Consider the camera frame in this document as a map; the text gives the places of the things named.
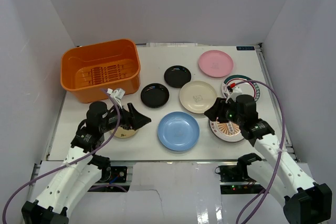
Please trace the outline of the cream plate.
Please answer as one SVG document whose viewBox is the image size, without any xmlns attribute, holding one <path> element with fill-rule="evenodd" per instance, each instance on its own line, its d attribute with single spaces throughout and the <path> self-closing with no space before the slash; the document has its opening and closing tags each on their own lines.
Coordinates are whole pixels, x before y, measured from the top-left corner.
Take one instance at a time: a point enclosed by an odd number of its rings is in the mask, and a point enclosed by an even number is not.
<svg viewBox="0 0 336 224">
<path fill-rule="evenodd" d="M 182 106 L 188 111 L 203 114 L 214 105 L 217 92 L 207 82 L 191 81 L 180 89 L 179 99 Z"/>
</svg>

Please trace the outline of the black plate front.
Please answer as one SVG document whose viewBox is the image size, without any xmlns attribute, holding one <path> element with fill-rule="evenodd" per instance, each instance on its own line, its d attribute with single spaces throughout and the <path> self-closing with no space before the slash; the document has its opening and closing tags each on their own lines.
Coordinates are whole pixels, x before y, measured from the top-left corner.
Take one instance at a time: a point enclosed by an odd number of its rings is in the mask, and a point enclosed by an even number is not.
<svg viewBox="0 0 336 224">
<path fill-rule="evenodd" d="M 151 83 L 145 86 L 140 94 L 141 101 L 149 108 L 162 107 L 169 100 L 170 94 L 166 86 L 160 83 Z"/>
</svg>

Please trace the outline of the orange plastic bin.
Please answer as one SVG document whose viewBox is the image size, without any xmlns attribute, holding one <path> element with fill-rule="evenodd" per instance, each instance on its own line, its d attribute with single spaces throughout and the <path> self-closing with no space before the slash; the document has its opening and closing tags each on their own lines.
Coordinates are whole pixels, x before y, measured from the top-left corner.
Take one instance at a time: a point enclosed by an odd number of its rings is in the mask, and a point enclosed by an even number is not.
<svg viewBox="0 0 336 224">
<path fill-rule="evenodd" d="M 79 102 L 105 100 L 102 89 L 121 88 L 125 94 L 140 87 L 140 59 L 136 44 L 118 39 L 73 48 L 61 59 L 60 83 Z"/>
</svg>

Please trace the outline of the orange sunburst patterned plate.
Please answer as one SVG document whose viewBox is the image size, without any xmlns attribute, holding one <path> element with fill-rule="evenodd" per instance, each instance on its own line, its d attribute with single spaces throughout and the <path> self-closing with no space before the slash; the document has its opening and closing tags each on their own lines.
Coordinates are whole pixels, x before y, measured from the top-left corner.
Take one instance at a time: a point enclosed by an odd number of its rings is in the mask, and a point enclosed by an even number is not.
<svg viewBox="0 0 336 224">
<path fill-rule="evenodd" d="M 235 123 L 219 123 L 218 121 L 208 120 L 212 133 L 222 141 L 237 143 L 244 140 L 239 126 Z"/>
</svg>

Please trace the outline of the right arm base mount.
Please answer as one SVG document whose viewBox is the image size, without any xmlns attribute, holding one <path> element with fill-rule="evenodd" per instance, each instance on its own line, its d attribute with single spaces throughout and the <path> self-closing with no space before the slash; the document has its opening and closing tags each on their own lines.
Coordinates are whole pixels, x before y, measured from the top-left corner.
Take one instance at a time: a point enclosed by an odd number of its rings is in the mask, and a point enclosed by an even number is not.
<svg viewBox="0 0 336 224">
<path fill-rule="evenodd" d="M 258 194 L 264 188 L 251 178 L 244 178 L 236 165 L 221 165 L 215 168 L 220 176 L 222 195 Z"/>
</svg>

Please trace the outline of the white papers at back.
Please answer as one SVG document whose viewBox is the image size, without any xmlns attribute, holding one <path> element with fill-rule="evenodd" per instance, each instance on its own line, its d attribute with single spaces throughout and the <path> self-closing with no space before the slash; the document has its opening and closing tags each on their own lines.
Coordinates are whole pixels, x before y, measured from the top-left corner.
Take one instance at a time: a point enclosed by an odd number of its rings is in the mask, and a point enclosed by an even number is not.
<svg viewBox="0 0 336 224">
<path fill-rule="evenodd" d="M 197 43 L 189 42 L 149 42 L 146 47 L 197 47 Z"/>
</svg>

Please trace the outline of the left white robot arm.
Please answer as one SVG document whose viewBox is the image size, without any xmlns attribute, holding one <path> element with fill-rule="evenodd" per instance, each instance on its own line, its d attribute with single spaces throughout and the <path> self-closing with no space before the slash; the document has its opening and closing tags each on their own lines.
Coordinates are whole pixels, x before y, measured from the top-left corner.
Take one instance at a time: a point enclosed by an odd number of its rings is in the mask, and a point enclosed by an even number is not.
<svg viewBox="0 0 336 224">
<path fill-rule="evenodd" d="M 96 153 L 107 143 L 104 134 L 115 133 L 119 127 L 138 130 L 151 122 L 132 103 L 127 106 L 124 109 L 114 103 L 108 108 L 102 101 L 89 105 L 62 165 L 41 194 L 23 205 L 24 223 L 68 223 L 74 207 L 91 186 L 110 178 L 110 159 Z"/>
</svg>

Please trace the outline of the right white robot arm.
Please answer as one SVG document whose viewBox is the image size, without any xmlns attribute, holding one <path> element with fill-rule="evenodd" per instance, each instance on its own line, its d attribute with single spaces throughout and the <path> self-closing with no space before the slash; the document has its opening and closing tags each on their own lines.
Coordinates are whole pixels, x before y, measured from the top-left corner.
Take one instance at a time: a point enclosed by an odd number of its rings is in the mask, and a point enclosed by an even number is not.
<svg viewBox="0 0 336 224">
<path fill-rule="evenodd" d="M 259 118 L 254 98 L 247 94 L 235 99 L 217 98 L 204 113 L 211 121 L 233 122 L 261 155 L 246 154 L 238 159 L 237 175 L 247 182 L 259 182 L 283 208 L 289 223 L 321 223 L 329 220 L 332 191 L 318 184 L 280 147 L 272 127 Z"/>
</svg>

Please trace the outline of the blue table label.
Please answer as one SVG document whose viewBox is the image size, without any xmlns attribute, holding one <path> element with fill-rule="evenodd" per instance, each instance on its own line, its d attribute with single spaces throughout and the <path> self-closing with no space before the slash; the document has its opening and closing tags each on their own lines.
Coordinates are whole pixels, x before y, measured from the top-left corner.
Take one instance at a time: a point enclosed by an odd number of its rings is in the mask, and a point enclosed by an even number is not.
<svg viewBox="0 0 336 224">
<path fill-rule="evenodd" d="M 236 49 L 238 51 L 254 51 L 255 47 L 254 46 L 237 46 Z"/>
</svg>

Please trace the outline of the white green rimmed plate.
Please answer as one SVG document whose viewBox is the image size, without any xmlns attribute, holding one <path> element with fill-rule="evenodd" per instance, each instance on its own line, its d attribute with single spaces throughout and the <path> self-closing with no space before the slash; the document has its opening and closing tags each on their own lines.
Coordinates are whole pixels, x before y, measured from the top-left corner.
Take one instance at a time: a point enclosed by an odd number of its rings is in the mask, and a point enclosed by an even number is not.
<svg viewBox="0 0 336 224">
<path fill-rule="evenodd" d="M 242 81 L 247 81 L 251 80 L 250 77 L 240 75 L 240 74 L 234 74 L 229 77 L 227 77 L 223 82 L 222 82 L 222 95 L 227 98 L 229 95 L 229 90 L 227 86 L 231 84 L 237 84 Z M 257 102 L 260 98 L 260 88 L 257 83 L 250 83 L 250 82 L 244 82 L 239 85 L 240 89 L 242 90 L 243 94 L 248 94 L 254 98 L 254 100 Z"/>
</svg>

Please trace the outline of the pink plate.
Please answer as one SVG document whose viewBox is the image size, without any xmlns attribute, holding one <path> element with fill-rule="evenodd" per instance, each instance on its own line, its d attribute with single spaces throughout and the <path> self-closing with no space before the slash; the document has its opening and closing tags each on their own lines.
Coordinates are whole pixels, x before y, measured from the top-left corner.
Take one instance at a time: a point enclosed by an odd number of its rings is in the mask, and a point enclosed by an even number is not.
<svg viewBox="0 0 336 224">
<path fill-rule="evenodd" d="M 220 50 L 209 50 L 201 54 L 198 66 L 202 72 L 213 78 L 222 78 L 231 73 L 234 68 L 232 58 Z"/>
</svg>

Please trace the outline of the small yellow floral plate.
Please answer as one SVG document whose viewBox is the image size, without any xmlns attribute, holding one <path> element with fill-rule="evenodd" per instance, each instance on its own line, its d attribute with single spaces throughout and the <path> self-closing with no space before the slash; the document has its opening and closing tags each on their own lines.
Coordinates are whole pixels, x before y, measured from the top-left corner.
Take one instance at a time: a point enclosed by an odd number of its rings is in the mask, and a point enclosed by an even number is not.
<svg viewBox="0 0 336 224">
<path fill-rule="evenodd" d="M 133 135 L 135 135 L 137 133 L 137 130 L 125 130 L 124 128 L 122 127 L 118 127 L 115 134 L 114 134 L 114 137 L 117 137 L 117 138 L 130 138 L 132 137 Z"/>
</svg>

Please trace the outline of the black plate rear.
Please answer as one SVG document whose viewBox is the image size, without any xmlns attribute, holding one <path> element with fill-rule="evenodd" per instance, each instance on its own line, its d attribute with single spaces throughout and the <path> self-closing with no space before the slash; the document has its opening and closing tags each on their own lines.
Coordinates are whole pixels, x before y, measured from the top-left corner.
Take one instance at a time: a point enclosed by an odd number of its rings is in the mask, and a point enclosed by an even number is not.
<svg viewBox="0 0 336 224">
<path fill-rule="evenodd" d="M 173 88 L 181 88 L 192 78 L 191 72 L 184 66 L 171 66 L 164 73 L 165 82 Z"/>
</svg>

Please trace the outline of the blue plate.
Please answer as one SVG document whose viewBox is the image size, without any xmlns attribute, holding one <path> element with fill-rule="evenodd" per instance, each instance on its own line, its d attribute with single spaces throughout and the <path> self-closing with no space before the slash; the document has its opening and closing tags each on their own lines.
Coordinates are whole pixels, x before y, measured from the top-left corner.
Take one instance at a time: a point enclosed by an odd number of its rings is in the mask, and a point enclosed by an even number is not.
<svg viewBox="0 0 336 224">
<path fill-rule="evenodd" d="M 158 124 L 157 135 L 163 146 L 171 151 L 184 152 L 194 147 L 200 136 L 198 122 L 185 112 L 171 112 Z"/>
</svg>

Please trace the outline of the black plate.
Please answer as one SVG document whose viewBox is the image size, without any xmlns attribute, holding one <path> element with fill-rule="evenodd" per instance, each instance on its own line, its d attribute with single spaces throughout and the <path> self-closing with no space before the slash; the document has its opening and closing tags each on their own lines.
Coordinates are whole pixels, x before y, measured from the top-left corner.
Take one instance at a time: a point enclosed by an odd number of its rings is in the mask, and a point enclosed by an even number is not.
<svg viewBox="0 0 336 224">
<path fill-rule="evenodd" d="M 166 86 L 160 83 L 151 83 L 145 86 L 140 94 L 141 101 L 149 108 L 162 107 L 169 100 L 170 94 Z"/>
<path fill-rule="evenodd" d="M 165 82 L 173 88 L 181 88 L 192 78 L 191 72 L 184 66 L 171 66 L 164 73 Z"/>
</svg>

